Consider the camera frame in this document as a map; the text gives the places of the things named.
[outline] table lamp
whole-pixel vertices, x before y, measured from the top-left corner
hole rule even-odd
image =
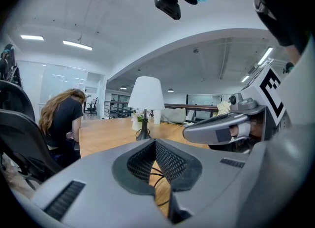
[[[147,109],[165,109],[160,81],[157,78],[149,76],[138,77],[136,83],[134,84],[128,107],[144,109],[142,129],[136,139],[150,139],[151,137],[148,133]]]

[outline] black office chair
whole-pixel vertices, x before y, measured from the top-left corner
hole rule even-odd
[[[96,108],[97,108],[97,101],[98,101],[98,98],[96,98],[95,100],[95,103],[94,103],[94,106],[92,107],[92,104],[90,104],[90,107],[87,109],[89,112],[88,112],[88,115],[97,115],[97,111],[96,111]]]
[[[35,189],[30,180],[41,184],[61,171],[62,167],[51,157],[41,131],[34,121],[32,104],[22,88],[0,81],[0,98],[5,108],[0,109],[1,151],[19,166],[21,176]],[[23,110],[25,113],[10,109]]]

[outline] white lampshade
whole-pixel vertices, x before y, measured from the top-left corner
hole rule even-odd
[[[165,109],[160,81],[149,76],[138,77],[128,107],[152,110]]]

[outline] small potted plant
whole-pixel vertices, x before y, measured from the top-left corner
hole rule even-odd
[[[132,129],[135,131],[139,131],[142,129],[142,121],[144,118],[144,110],[142,109],[136,109],[131,116],[132,123]],[[151,111],[147,110],[147,119],[151,118]]]

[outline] long brown hair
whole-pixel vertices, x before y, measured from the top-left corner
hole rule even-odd
[[[66,92],[51,98],[41,110],[40,119],[38,122],[41,131],[46,134],[53,122],[53,116],[56,109],[59,109],[59,104],[66,98],[73,98],[83,104],[85,95],[84,92],[78,89],[71,89]]]

